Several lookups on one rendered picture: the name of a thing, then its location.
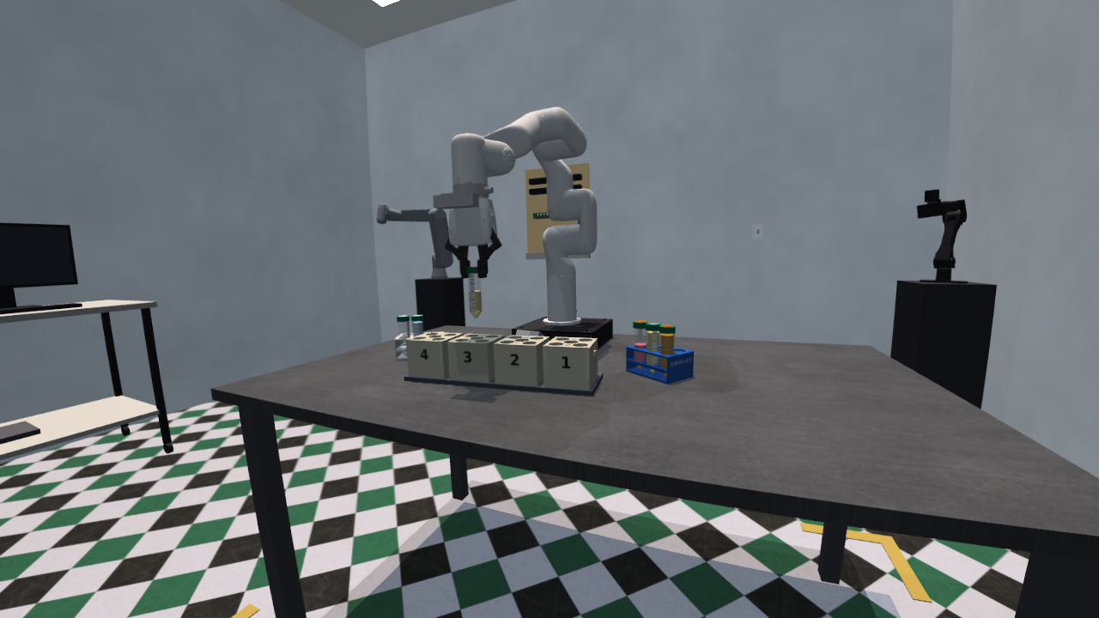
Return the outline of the white tube rack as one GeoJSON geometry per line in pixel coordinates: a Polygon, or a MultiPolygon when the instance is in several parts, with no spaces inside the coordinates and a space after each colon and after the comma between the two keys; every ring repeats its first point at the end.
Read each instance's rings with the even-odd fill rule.
{"type": "MultiPolygon", "coordinates": [[[[412,336],[413,336],[413,333],[410,333],[410,336],[408,336],[408,339],[411,339],[412,336]]],[[[407,360],[407,356],[404,356],[402,354],[402,352],[407,352],[407,347],[400,347],[400,340],[407,340],[407,339],[399,339],[399,336],[396,336],[396,339],[395,339],[395,356],[396,356],[396,360],[407,360]]]]}

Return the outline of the blue tube rack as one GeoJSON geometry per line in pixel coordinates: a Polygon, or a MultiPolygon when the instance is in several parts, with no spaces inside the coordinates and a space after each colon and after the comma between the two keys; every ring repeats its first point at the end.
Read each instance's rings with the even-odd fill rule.
{"type": "Polygon", "coordinates": [[[657,352],[650,352],[646,347],[635,347],[634,345],[633,347],[628,347],[628,372],[668,385],[675,382],[689,379],[689,377],[692,377],[693,369],[692,349],[674,347],[674,351],[682,352],[674,352],[671,355],[663,355],[660,354],[660,344],[659,351],[657,352]],[[635,351],[659,356],[659,364],[654,365],[653,367],[653,365],[647,364],[646,360],[635,360],[635,351]],[[660,357],[667,358],[667,369],[660,367],[660,357]],[[637,369],[635,365],[643,368],[637,369]],[[648,368],[656,372],[651,374],[648,368]],[[666,377],[664,377],[662,373],[666,374],[666,377]]]}

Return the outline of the clear tube with dark green cap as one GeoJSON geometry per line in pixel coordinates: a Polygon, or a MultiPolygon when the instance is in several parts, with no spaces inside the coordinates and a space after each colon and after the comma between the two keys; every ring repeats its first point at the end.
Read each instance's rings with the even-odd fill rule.
{"type": "MultiPolygon", "coordinates": [[[[408,339],[410,336],[410,316],[402,314],[397,316],[397,321],[399,322],[399,339],[408,339]]],[[[400,341],[400,347],[407,347],[407,341],[400,341]]],[[[407,356],[407,352],[402,352],[407,356]]]]}

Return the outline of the centrifuge tube with pink liquid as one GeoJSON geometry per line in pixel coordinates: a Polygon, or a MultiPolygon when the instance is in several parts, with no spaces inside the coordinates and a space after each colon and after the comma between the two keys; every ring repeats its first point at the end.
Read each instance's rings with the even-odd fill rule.
{"type": "MultiPolygon", "coordinates": [[[[635,328],[635,347],[647,347],[647,330],[645,330],[645,324],[647,324],[647,321],[637,320],[633,322],[633,328],[635,328]]],[[[646,354],[635,351],[635,361],[646,360],[646,354]]]]}

